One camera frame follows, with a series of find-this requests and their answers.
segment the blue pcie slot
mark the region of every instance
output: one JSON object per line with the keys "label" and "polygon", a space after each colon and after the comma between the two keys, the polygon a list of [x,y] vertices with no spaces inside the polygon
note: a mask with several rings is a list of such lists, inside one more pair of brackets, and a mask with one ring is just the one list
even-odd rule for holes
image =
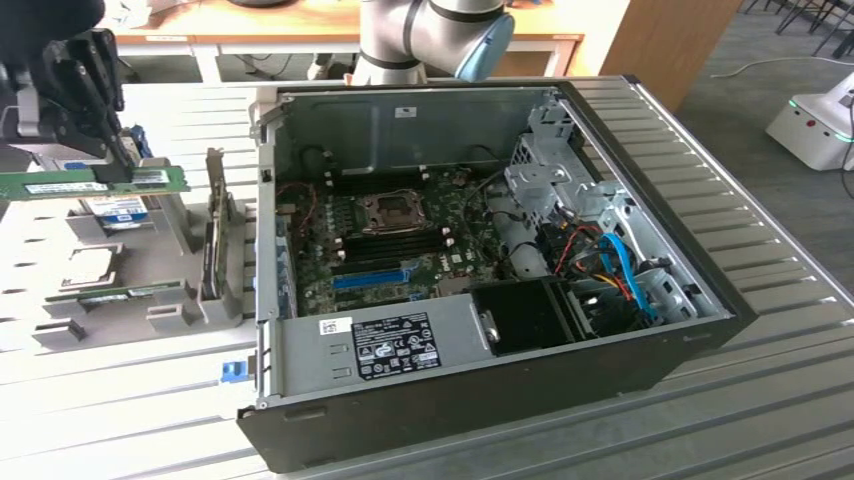
{"label": "blue pcie slot", "polygon": [[344,288],[373,287],[386,283],[409,283],[409,281],[410,272],[408,270],[396,270],[337,277],[333,279],[333,288],[341,290]]}

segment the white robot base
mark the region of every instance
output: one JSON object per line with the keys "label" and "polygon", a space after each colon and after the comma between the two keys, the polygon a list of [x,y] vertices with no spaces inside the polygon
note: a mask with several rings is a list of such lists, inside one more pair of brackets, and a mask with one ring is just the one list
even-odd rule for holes
{"label": "white robot base", "polygon": [[854,168],[854,146],[843,158],[854,142],[853,92],[854,74],[825,94],[796,95],[765,130],[815,170]]}

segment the floor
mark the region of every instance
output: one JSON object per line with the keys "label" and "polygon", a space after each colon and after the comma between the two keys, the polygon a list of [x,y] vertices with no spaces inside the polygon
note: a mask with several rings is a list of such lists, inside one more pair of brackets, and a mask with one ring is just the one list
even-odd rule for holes
{"label": "floor", "polygon": [[[808,168],[764,131],[792,95],[829,90],[852,67],[819,61],[779,62],[731,79],[709,78],[756,60],[811,55],[823,31],[811,36],[809,22],[800,19],[776,35],[784,14],[776,16],[775,9],[755,8],[751,15],[737,14],[677,116],[807,250],[854,291],[848,243],[854,238],[854,200],[843,188],[841,174]],[[854,174],[847,180],[854,185],[852,177]]]}

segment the ribbed metal surface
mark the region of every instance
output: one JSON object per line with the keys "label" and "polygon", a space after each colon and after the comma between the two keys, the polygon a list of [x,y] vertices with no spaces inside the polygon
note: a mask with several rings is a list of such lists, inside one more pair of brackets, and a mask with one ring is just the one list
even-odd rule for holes
{"label": "ribbed metal surface", "polygon": [[[630,85],[620,78],[574,83],[763,317],[648,392],[293,478],[793,479],[852,473],[851,300]],[[173,100],[159,102],[157,118],[141,117],[155,153],[193,176],[203,172],[193,146],[202,145],[199,152],[226,146],[227,178],[245,182],[235,188],[252,196],[249,118],[246,102],[237,101],[250,90],[129,89],[131,108],[149,111],[141,102],[163,98],[159,89]],[[197,181],[202,185],[205,175]],[[235,393],[215,386],[219,364],[252,348],[250,327],[63,354],[0,355],[0,477],[269,478],[234,422],[218,416]]]}

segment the desk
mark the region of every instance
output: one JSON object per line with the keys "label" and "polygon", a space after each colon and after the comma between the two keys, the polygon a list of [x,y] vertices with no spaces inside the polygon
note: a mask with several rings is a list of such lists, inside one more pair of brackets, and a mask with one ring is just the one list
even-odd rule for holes
{"label": "desk", "polygon": [[[634,74],[670,110],[689,93],[741,0],[518,0],[510,52],[496,76]],[[117,29],[121,55],[191,55],[206,83],[217,57],[360,51],[358,0],[298,0],[250,9],[201,0],[161,14],[157,28]]]}
{"label": "desk", "polygon": [[[604,62],[629,0],[549,1],[541,6],[521,0],[517,5],[509,9],[517,28],[500,75],[566,75],[580,45],[589,50],[588,63]],[[205,83],[222,83],[219,55],[360,51],[358,0],[300,0],[269,9],[202,0],[154,21],[154,28],[115,29],[119,55],[191,55]],[[596,71],[592,65],[585,73]]]}

